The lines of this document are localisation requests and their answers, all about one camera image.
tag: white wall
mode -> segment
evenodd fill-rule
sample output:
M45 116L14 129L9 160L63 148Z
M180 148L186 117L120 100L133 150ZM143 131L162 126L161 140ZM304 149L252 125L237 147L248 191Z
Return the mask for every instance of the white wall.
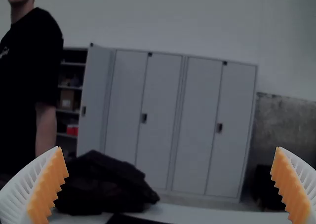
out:
M38 0L67 46L209 56L259 65L258 90L316 101L316 0ZM0 36L9 7L0 0Z

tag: person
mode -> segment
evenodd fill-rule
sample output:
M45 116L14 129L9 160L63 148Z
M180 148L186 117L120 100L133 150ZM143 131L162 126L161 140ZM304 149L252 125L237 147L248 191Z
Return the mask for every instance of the person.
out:
M14 175L55 146L62 32L35 0L8 0L11 27L0 42L0 174Z

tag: cabinet handle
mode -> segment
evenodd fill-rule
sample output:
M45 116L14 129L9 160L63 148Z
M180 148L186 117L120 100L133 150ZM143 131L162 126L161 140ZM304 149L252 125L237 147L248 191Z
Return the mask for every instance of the cabinet handle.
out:
M86 107L86 106L83 106L83 107L81 108L81 116L82 116L82 117L85 117L86 111L87 111L87 107Z
M223 131L223 124L222 123L217 123L216 131L218 134L221 134Z
M147 117L148 117L147 113L142 113L142 115L141 115L141 122L143 124L147 123Z

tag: gray cabinet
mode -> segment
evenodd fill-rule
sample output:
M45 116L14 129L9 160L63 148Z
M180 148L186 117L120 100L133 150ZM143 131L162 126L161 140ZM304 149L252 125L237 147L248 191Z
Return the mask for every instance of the gray cabinet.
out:
M93 47L78 154L127 161L157 191L238 200L255 79L246 64Z
M104 106L111 86L114 51L91 44L86 62L77 156L90 150L102 151Z
M210 160L207 194L237 197L246 163L256 69L228 63L223 67L217 123Z
M105 154L131 164L136 161L147 56L136 51L116 53Z
M153 54L148 58L136 167L154 188L166 189L181 56Z
M256 67L190 58L172 190L238 199Z
M172 189L204 194L216 123L222 62L190 58Z

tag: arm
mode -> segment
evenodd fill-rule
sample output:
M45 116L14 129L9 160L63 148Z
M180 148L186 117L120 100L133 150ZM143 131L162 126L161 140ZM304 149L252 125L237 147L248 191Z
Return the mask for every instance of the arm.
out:
M58 75L62 58L62 34L51 17L43 16L32 41L30 53L35 72L34 106L37 132L35 140L36 157L55 146L57 121L56 102L58 96Z
M44 103L36 104L36 157L55 146L57 121L56 108Z

